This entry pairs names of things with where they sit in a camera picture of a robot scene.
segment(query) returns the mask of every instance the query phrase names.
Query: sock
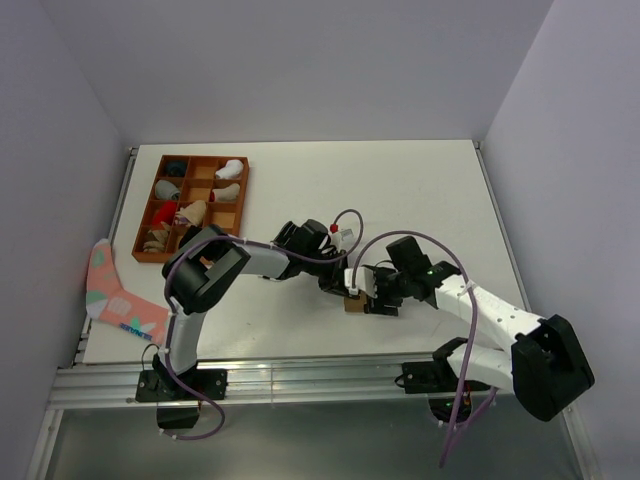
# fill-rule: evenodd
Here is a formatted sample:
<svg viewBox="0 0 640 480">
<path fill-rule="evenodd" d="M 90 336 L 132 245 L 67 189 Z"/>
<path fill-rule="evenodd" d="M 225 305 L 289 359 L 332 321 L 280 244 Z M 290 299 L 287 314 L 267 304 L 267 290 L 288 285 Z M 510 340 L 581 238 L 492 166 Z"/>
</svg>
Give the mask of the sock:
<svg viewBox="0 0 640 480">
<path fill-rule="evenodd" d="M 169 311 L 122 288 L 111 245 L 100 240 L 91 251 L 87 273 L 87 313 L 150 342 L 162 345 Z"/>
<path fill-rule="evenodd" d="M 169 177 L 184 177 L 187 174 L 187 162 L 178 160 L 167 163 L 167 166 L 164 167 L 164 174 Z"/>
<path fill-rule="evenodd" d="M 174 225 L 193 225 L 199 227 L 207 212 L 207 204 L 204 200 L 196 200 L 192 204 L 181 208 L 176 213 Z"/>
<path fill-rule="evenodd" d="M 178 210 L 177 202 L 173 202 L 173 201 L 165 202 L 151 219 L 151 225 L 153 225 L 154 227 L 157 227 L 157 226 L 161 226 L 163 222 L 166 223 L 167 225 L 172 225 L 173 217 L 176 214 L 176 210 Z"/>
<path fill-rule="evenodd" d="M 216 172 L 216 178 L 221 180 L 230 180 L 237 178 L 242 173 L 244 164 L 240 160 L 229 160 L 227 164 Z"/>
<path fill-rule="evenodd" d="M 211 202 L 235 202 L 240 193 L 240 185 L 232 183 L 226 188 L 214 188 L 209 195 Z"/>
<path fill-rule="evenodd" d="M 171 230 L 171 227 L 165 222 L 149 230 L 145 236 L 142 251 L 148 253 L 164 253 L 167 249 L 167 241 L 169 240 L 169 230 Z"/>
<path fill-rule="evenodd" d="M 158 180 L 155 193 L 160 200 L 178 200 L 180 198 L 180 189 L 167 180 Z"/>
</svg>

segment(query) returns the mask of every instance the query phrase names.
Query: white tabletop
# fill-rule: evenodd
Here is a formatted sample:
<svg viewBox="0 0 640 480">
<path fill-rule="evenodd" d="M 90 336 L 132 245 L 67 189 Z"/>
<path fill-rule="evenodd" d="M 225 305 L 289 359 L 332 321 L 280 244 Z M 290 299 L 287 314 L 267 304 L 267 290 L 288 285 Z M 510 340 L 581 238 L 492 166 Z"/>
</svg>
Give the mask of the white tabletop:
<svg viewBox="0 0 640 480">
<path fill-rule="evenodd" d="M 288 221 L 329 225 L 345 208 L 360 210 L 363 242 L 395 229 L 436 237 L 484 288 L 522 307 L 514 271 L 471 141 L 376 141 L 145 145 L 140 147 L 113 242 L 125 289 L 164 305 L 160 264 L 131 256 L 162 155 L 245 156 L 251 165 L 241 235 L 269 241 Z M 357 228 L 354 217 L 340 227 Z M 384 240 L 365 256 L 388 258 Z M 420 240 L 432 261 L 446 259 Z M 344 312 L 340 297 L 306 274 L 276 283 L 240 276 L 206 317 L 198 355 L 246 359 L 431 352 L 468 325 L 426 303 L 406 300 L 399 317 Z M 85 363 L 140 360 L 146 342 L 92 322 Z"/>
</svg>

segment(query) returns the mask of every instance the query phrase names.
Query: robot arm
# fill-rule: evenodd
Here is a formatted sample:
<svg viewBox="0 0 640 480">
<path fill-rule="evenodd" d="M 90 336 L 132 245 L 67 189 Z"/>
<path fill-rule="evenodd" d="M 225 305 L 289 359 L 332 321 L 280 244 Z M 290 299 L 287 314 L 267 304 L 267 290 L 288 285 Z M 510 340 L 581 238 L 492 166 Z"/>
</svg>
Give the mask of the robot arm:
<svg viewBox="0 0 640 480">
<path fill-rule="evenodd" d="M 215 225 L 202 231 L 196 229 L 164 266 L 163 275 L 168 277 L 184 252 L 218 235 L 226 234 Z M 309 220 L 301 227 L 289 222 L 273 244 L 307 259 L 327 260 L 340 255 L 328 238 L 326 228 L 318 222 Z M 447 262 L 433 265 L 413 237 L 391 243 L 387 252 L 393 268 L 359 267 L 352 283 L 353 270 L 347 268 L 346 258 L 318 264 L 276 250 L 232 242 L 213 242 L 199 248 L 172 278 L 171 294 L 178 315 L 171 349 L 157 360 L 154 358 L 154 369 L 169 389 L 173 381 L 165 368 L 167 355 L 179 377 L 187 379 L 192 375 L 206 312 L 220 301 L 238 275 L 286 280 L 306 272 L 318 278 L 323 291 L 343 296 L 346 302 L 358 301 L 361 311 L 369 314 L 397 316 L 403 299 L 412 297 L 470 322 L 472 309 L 467 290 L 472 288 L 478 304 L 478 329 L 500 348 L 474 345 L 467 379 L 514 392 L 538 419 L 550 420 L 593 385 L 593 374 L 567 320 L 557 315 L 541 318 L 473 283 L 465 285 L 455 266 Z M 202 258 L 214 265 L 207 268 Z M 454 339 L 438 349 L 432 361 L 403 365 L 406 393 L 455 390 L 465 348 L 465 339 Z"/>
<path fill-rule="evenodd" d="M 394 268 L 362 267 L 355 289 L 364 290 L 365 312 L 397 315 L 404 298 L 413 297 L 471 322 L 473 293 L 478 305 L 477 328 L 499 349 L 474 345 L 466 379 L 515 393 L 525 409 L 549 421 L 594 384 L 594 376 L 571 324 L 559 315 L 548 319 L 514 307 L 470 282 L 448 262 L 432 265 L 413 237 L 387 247 Z M 345 274 L 351 285 L 352 271 Z M 403 365 L 407 393 L 435 393 L 455 389 L 466 349 L 454 339 L 438 349 L 432 362 L 419 362 L 409 377 Z"/>
</svg>

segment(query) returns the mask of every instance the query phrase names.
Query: patterned sock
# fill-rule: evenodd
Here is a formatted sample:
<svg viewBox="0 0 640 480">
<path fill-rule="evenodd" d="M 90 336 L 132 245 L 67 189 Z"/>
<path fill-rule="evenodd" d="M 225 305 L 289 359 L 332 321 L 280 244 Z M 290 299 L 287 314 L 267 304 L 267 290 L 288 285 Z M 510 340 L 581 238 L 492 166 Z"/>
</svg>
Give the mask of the patterned sock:
<svg viewBox="0 0 640 480">
<path fill-rule="evenodd" d="M 122 288 L 107 239 L 93 247 L 87 273 L 87 313 L 158 345 L 164 342 L 169 311 Z"/>
</svg>

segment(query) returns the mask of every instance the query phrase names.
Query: black bracket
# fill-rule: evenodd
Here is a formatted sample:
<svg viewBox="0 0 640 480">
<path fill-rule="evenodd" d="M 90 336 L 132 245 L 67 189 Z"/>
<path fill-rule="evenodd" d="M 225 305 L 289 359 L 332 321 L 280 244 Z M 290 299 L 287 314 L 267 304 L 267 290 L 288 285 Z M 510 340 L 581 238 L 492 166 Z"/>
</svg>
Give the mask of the black bracket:
<svg viewBox="0 0 640 480">
<path fill-rule="evenodd" d="M 158 407 L 156 423 L 163 430 L 180 430 L 193 428 L 200 418 L 199 407 Z"/>
<path fill-rule="evenodd" d="M 402 364 L 402 379 L 406 394 L 415 393 L 451 393 L 458 387 L 458 377 L 449 366 L 447 358 L 460 345 L 467 342 L 464 338 L 454 338 L 433 353 L 428 362 L 405 362 Z M 489 390 L 482 382 L 467 381 L 471 391 Z"/>
<path fill-rule="evenodd" d="M 224 400 L 227 391 L 227 371 L 224 369 L 195 370 L 189 385 L 212 400 Z M 189 392 L 184 392 L 182 401 L 198 400 Z M 158 403 L 176 401 L 175 392 L 166 388 L 154 370 L 143 370 L 138 378 L 136 402 Z"/>
</svg>

